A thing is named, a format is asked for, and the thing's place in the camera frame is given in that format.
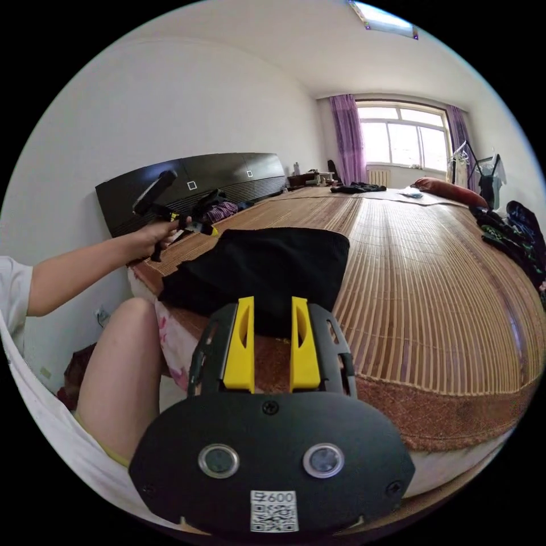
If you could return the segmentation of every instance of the ceiling light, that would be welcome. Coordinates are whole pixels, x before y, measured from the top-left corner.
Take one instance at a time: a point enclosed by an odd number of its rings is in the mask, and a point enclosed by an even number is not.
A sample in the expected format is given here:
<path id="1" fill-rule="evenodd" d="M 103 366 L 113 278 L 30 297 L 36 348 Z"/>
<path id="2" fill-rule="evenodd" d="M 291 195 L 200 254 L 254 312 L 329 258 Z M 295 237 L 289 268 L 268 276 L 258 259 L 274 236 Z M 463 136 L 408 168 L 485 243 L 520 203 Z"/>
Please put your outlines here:
<path id="1" fill-rule="evenodd" d="M 348 2 L 367 30 L 391 32 L 415 40 L 419 39 L 417 28 L 404 19 L 363 2 L 354 2 L 353 0 L 348 0 Z"/>

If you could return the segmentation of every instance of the leg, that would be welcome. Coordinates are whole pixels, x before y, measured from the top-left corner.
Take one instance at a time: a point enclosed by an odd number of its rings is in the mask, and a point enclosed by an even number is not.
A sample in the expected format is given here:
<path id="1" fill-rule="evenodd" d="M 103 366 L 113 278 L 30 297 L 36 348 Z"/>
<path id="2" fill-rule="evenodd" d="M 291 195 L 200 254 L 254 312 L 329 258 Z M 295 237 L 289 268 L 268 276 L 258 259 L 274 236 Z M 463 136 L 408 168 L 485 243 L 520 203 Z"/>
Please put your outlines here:
<path id="1" fill-rule="evenodd" d="M 154 306 L 141 298 L 125 301 L 89 360 L 77 414 L 91 436 L 128 461 L 159 415 L 163 362 Z"/>

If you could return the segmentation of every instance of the qr code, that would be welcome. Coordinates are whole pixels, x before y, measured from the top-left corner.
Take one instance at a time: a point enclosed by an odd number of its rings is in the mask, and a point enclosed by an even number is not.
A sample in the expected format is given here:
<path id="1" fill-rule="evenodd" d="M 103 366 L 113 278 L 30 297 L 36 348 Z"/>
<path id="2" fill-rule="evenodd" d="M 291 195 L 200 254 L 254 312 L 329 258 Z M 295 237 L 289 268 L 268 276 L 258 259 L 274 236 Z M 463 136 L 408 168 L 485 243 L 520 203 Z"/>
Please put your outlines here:
<path id="1" fill-rule="evenodd" d="M 251 491 L 250 530 L 291 533 L 299 530 L 295 491 Z"/>

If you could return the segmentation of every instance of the black cloth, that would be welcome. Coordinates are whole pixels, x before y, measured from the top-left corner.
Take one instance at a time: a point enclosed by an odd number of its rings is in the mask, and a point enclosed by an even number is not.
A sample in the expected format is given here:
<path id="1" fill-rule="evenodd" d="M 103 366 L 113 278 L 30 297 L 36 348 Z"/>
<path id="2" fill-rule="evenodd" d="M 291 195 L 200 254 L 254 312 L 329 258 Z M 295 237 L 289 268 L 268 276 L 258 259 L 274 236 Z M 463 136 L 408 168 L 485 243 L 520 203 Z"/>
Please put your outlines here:
<path id="1" fill-rule="evenodd" d="M 343 181 L 341 180 L 339 174 L 337 173 L 336 164 L 331 159 L 329 159 L 327 165 L 328 165 L 328 172 L 333 172 L 334 173 L 332 178 L 336 182 L 339 182 L 340 184 L 343 184 Z"/>
<path id="2" fill-rule="evenodd" d="M 487 206 L 492 209 L 495 203 L 495 192 L 493 191 L 493 176 L 482 175 L 478 183 L 480 187 L 479 194 L 486 200 Z"/>
<path id="3" fill-rule="evenodd" d="M 332 311 L 348 256 L 349 240 L 332 231 L 229 229 L 214 248 L 163 278 L 159 300 L 208 317 L 254 296 L 255 333 L 290 338 L 292 296 Z"/>
<path id="4" fill-rule="evenodd" d="M 350 186 L 338 186 L 330 188 L 332 193 L 369 193 L 369 192 L 384 192 L 385 186 L 377 186 L 376 184 L 365 184 L 364 182 L 353 182 Z"/>
<path id="5" fill-rule="evenodd" d="M 483 231 L 482 239 L 505 253 L 521 267 L 538 290 L 546 311 L 546 291 L 543 290 L 546 283 L 546 267 L 544 267 L 544 255 L 541 255 L 544 238 L 538 222 L 535 215 L 517 201 L 510 201 L 506 209 L 512 213 L 512 219 L 508 213 L 508 224 L 492 210 L 469 207 Z"/>
<path id="6" fill-rule="evenodd" d="M 546 243 L 535 214 L 517 201 L 508 202 L 506 213 L 508 223 L 532 242 L 543 269 L 546 269 Z"/>
<path id="7" fill-rule="evenodd" d="M 242 203 L 237 203 L 237 208 L 239 209 L 239 212 L 248 209 L 251 206 L 254 206 L 253 201 L 243 201 Z"/>

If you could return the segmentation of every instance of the yellow shorts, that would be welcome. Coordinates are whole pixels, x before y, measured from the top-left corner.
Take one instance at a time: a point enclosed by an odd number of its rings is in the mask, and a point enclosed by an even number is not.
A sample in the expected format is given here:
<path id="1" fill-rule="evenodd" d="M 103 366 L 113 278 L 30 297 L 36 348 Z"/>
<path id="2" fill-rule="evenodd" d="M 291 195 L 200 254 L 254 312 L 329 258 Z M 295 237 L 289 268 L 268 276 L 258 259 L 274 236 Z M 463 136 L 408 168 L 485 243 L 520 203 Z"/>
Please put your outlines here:
<path id="1" fill-rule="evenodd" d="M 82 429 L 87 432 L 87 434 L 89 434 L 90 436 L 93 436 L 86 428 L 85 428 L 85 425 L 81 422 L 81 418 L 80 416 L 78 415 L 78 412 L 76 411 L 74 413 L 74 418 L 76 419 L 76 421 L 78 421 L 78 423 L 80 424 L 80 426 L 82 427 Z M 100 443 L 97 439 L 95 439 L 95 441 L 99 444 L 99 446 L 104 450 L 104 452 L 111 458 L 113 459 L 115 462 L 119 463 L 120 465 L 124 466 L 125 468 L 129 468 L 129 461 L 127 459 L 125 459 L 124 457 L 122 457 L 121 455 L 118 455 L 116 452 L 112 451 L 110 448 L 108 448 L 107 446 L 105 446 L 104 444 Z"/>

